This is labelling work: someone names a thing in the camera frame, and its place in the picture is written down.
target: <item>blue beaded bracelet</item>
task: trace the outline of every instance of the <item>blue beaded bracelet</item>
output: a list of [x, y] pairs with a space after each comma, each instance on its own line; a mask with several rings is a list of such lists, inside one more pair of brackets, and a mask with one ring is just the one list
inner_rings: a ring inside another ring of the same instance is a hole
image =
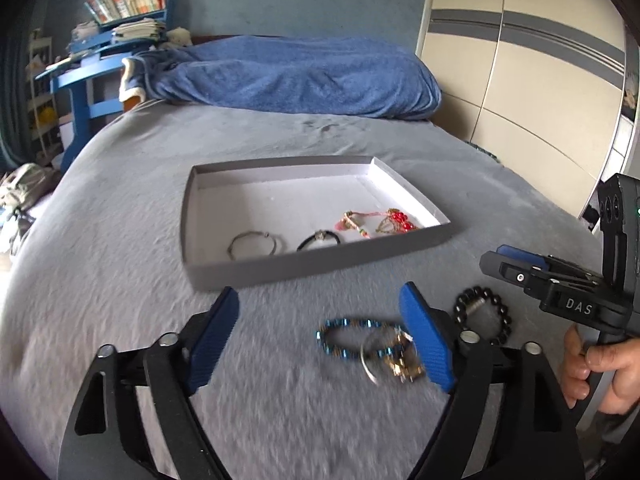
[[[360, 319], [360, 318], [348, 318], [338, 317], [336, 319], [327, 319], [320, 326], [320, 330], [316, 332], [316, 341], [322, 348], [322, 351], [327, 355], [339, 357], [341, 359], [359, 359], [360, 349], [351, 350], [349, 348], [343, 348], [338, 345], [329, 344], [326, 342], [326, 335], [331, 330], [346, 327], [358, 327], [358, 328], [393, 328], [396, 332], [404, 332], [404, 327], [398, 323], [388, 323], [385, 321], [378, 321], [375, 319]], [[386, 356], [399, 356], [404, 352], [406, 348], [404, 345], [398, 343], [393, 346], [387, 346], [385, 348], [379, 348], [373, 350], [370, 354], [372, 357], [382, 359]]]

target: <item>desk leg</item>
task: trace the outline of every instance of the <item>desk leg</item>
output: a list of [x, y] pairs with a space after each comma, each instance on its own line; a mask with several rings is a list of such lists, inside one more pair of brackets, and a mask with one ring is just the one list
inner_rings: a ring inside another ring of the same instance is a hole
[[71, 92], [71, 111], [74, 116], [74, 139], [65, 150], [62, 157], [60, 171], [65, 173], [76, 156], [91, 140], [91, 128], [89, 125], [89, 103], [86, 100], [86, 82], [78, 81], [69, 86]]

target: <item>open tray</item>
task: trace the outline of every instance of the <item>open tray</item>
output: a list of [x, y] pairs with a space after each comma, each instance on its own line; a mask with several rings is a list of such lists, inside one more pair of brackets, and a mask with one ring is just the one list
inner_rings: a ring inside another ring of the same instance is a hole
[[[377, 234], [382, 217], [366, 219], [371, 238], [334, 225], [345, 211], [398, 208], [418, 230]], [[375, 157], [294, 156], [261, 158], [191, 168], [182, 201], [182, 263], [196, 290], [249, 286], [320, 274], [437, 245], [449, 237], [449, 219], [420, 191]], [[269, 232], [270, 240], [231, 240], [245, 231]], [[338, 234], [304, 250], [296, 248], [318, 230]]]

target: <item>gray bedsheet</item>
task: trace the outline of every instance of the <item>gray bedsheet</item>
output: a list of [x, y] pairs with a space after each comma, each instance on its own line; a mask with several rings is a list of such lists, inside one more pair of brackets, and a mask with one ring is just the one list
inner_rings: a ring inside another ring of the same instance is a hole
[[[407, 280], [449, 312], [462, 288], [491, 286], [511, 306], [509, 345], [536, 340], [558, 365], [566, 323], [482, 276], [479, 257], [507, 243], [597, 270], [600, 246], [510, 170], [429, 123], [148, 103], [97, 134], [73, 163], [15, 263], [1, 313], [0, 407], [48, 475], [98, 346], [147, 346], [216, 297], [194, 293], [180, 265], [190, 167], [344, 154], [384, 160], [441, 208], [455, 234], [425, 251], [239, 292], [238, 324], [193, 401], [233, 478], [406, 478], [446, 395], [427, 380], [376, 387], [359, 364], [322, 354], [314, 330], [327, 317], [399, 317]], [[495, 321], [479, 314], [476, 322], [486, 333]], [[153, 453], [171, 471], [142, 399]]]

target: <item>blue blanket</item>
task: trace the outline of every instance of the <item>blue blanket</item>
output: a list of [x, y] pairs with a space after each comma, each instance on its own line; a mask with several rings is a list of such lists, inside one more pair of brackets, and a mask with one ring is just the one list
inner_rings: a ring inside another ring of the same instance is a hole
[[364, 38], [238, 36], [125, 61], [120, 99], [197, 102], [291, 114], [426, 119], [442, 96], [405, 49]]

